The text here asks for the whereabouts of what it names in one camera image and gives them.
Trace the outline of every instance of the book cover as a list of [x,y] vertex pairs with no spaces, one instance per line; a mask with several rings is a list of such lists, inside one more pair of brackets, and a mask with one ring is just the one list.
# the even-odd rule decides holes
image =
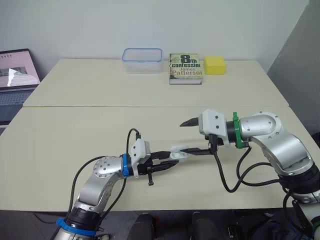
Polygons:
[[170,84],[201,84],[203,69],[196,53],[170,53]]

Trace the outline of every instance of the white wall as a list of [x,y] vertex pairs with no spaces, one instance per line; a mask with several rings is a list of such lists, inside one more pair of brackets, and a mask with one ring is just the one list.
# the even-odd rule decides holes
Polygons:
[[256,59],[265,71],[308,0],[0,0],[0,51],[29,48],[40,77],[61,58],[128,47]]

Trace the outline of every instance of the black cable clip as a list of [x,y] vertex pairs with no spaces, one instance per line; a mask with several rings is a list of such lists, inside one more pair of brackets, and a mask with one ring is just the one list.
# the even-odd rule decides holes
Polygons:
[[148,166],[146,168],[146,172],[147,172],[148,178],[149,178],[149,186],[152,186],[154,184],[154,181],[152,180],[152,169],[151,169],[151,166]]

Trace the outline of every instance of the plastic container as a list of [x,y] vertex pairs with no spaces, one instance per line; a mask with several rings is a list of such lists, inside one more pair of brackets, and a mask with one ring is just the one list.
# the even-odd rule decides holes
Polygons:
[[122,62],[129,74],[159,74],[163,57],[160,48],[126,48]]

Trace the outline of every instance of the white table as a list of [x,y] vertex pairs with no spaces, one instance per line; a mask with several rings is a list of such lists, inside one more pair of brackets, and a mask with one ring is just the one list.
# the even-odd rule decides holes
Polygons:
[[257,61],[226,61],[224,75],[202,85],[169,85],[161,74],[128,74],[121,60],[63,59],[24,103],[25,107],[244,107],[288,106]]
[[[258,111],[277,113],[286,129],[299,137],[320,166],[320,150],[289,107],[212,106],[231,120]],[[66,211],[72,180],[87,160],[102,155],[118,156],[125,151],[127,132],[135,127],[150,142],[151,151],[169,150],[173,145],[207,148],[197,127],[179,124],[198,116],[205,107],[24,107],[0,136],[0,190],[2,210]],[[252,145],[242,171],[266,161],[261,149]],[[220,147],[227,183],[236,183],[236,164],[243,149]],[[75,189],[88,179],[92,165],[79,176]],[[276,178],[271,167],[255,168],[247,181]],[[241,185],[237,192],[223,188],[212,156],[191,156],[188,161],[148,177],[128,179],[114,210],[255,209],[282,206],[280,184],[263,187]],[[119,181],[110,202],[118,194]]]

